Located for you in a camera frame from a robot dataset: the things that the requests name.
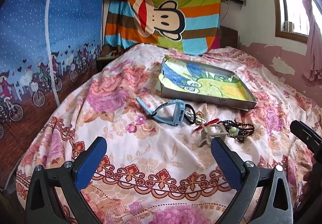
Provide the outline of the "beige claw hair clip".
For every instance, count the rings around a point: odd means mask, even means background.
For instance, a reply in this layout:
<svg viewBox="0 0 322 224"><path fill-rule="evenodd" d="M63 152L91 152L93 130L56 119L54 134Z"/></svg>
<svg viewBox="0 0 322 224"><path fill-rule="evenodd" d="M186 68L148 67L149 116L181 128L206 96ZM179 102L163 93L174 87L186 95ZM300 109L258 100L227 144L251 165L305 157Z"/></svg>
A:
<svg viewBox="0 0 322 224"><path fill-rule="evenodd" d="M221 138L225 140L228 136L228 132L225 130L222 124L210 124L210 125L201 125L201 137L198 141L197 146L202 147L207 145L210 147L211 142L214 138Z"/></svg>

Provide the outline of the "pink window curtain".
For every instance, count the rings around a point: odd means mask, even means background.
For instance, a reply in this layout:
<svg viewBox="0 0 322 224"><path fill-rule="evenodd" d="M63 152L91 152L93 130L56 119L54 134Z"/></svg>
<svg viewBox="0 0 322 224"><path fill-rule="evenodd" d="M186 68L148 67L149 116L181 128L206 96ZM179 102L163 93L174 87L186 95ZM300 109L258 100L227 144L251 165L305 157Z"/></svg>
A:
<svg viewBox="0 0 322 224"><path fill-rule="evenodd" d="M312 0L302 0L310 24L302 78L307 86L321 86L321 31L313 13L312 3Z"/></svg>

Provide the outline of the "colourful dinosaur drawing paper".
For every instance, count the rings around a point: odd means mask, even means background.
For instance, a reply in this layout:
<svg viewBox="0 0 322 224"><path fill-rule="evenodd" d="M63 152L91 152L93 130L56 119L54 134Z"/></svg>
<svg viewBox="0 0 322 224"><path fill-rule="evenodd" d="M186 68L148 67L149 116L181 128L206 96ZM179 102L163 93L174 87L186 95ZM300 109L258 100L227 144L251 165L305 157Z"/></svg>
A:
<svg viewBox="0 0 322 224"><path fill-rule="evenodd" d="M162 86L179 92L246 102L254 100L234 72L200 62L166 57L158 79Z"/></svg>

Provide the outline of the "silver metal hair clip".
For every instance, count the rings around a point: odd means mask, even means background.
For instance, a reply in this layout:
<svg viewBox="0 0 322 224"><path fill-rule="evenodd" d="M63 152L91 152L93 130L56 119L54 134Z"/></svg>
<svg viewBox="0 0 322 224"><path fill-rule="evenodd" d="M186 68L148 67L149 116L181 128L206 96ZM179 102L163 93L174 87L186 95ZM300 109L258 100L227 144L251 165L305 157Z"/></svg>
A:
<svg viewBox="0 0 322 224"><path fill-rule="evenodd" d="M187 118L189 118L189 119L193 119L193 118L194 118L193 113L191 113L190 111L186 111L186 112L185 112L185 116L186 116Z"/></svg>

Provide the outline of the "dark wooden headboard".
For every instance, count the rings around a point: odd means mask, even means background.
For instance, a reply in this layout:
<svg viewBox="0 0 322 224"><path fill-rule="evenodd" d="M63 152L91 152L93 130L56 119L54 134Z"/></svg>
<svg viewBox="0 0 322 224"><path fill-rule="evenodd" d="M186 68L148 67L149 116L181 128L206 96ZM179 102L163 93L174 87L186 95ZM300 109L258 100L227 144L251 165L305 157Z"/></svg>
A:
<svg viewBox="0 0 322 224"><path fill-rule="evenodd" d="M219 42L221 48L238 48L238 31L221 26L219 30Z"/></svg>

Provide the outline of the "striped monkey blanket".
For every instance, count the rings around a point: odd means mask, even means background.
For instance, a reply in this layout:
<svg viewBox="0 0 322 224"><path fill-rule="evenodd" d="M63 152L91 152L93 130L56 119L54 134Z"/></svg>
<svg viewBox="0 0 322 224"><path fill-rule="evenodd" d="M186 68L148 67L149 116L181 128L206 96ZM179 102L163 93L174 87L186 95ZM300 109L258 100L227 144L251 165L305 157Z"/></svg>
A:
<svg viewBox="0 0 322 224"><path fill-rule="evenodd" d="M145 43L203 55L220 47L221 0L110 0L104 45L121 55Z"/></svg>

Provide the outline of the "window with wooden frame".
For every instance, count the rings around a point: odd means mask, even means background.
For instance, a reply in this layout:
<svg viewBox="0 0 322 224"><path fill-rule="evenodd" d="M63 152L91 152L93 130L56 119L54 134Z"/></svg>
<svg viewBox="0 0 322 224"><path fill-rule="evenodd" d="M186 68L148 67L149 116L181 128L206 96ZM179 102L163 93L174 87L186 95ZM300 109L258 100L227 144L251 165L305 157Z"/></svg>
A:
<svg viewBox="0 0 322 224"><path fill-rule="evenodd" d="M303 0L274 0L274 3L275 36L306 44L310 22Z"/></svg>

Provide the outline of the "floral pink bedspread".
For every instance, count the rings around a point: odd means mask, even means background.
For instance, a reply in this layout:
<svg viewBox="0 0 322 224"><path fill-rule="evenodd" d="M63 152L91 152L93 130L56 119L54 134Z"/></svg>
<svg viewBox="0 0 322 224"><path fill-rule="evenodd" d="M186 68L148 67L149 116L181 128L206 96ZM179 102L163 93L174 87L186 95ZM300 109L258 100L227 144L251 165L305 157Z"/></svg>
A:
<svg viewBox="0 0 322 224"><path fill-rule="evenodd" d="M244 143L226 144L256 166L281 165L291 200L297 203L312 153L289 130L301 120L321 133L321 108L274 76L241 50L211 50L189 57L148 44L133 47L69 94L37 134L18 165L16 194L25 204L36 165L47 169L74 160L104 137L107 152L82 194L103 223L214 223L234 197L208 146L199 147L194 126L170 126L147 119L136 99L155 108L165 102L156 91L164 56L236 72L257 99L242 112L193 103L207 120L251 123Z"/></svg>

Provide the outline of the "grey cardboard tray box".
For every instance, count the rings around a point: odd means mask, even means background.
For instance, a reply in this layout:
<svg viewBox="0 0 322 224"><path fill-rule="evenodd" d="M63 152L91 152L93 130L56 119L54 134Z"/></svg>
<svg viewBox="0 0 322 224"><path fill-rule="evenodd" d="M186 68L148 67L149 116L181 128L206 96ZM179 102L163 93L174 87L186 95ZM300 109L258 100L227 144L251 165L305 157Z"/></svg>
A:
<svg viewBox="0 0 322 224"><path fill-rule="evenodd" d="M165 56L158 76L161 96L251 110L257 100L230 70Z"/></svg>

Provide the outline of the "black nightstand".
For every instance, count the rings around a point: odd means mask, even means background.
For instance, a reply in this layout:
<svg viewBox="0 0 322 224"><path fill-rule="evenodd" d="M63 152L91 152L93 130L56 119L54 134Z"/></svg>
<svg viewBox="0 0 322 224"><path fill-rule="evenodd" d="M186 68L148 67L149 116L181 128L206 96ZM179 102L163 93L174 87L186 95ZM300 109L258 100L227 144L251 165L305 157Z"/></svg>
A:
<svg viewBox="0 0 322 224"><path fill-rule="evenodd" d="M110 62L117 59L116 56L103 56L96 59L97 72L101 72Z"/></svg>

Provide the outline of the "blue bicycle print curtain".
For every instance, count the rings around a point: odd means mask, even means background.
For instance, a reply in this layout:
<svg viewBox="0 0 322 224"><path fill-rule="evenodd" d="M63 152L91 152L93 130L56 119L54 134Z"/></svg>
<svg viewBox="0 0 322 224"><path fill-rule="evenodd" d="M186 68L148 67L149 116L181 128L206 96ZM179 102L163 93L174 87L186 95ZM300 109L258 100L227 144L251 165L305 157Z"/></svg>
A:
<svg viewBox="0 0 322 224"><path fill-rule="evenodd" d="M64 98L91 77L103 0L1 5L1 189Z"/></svg>

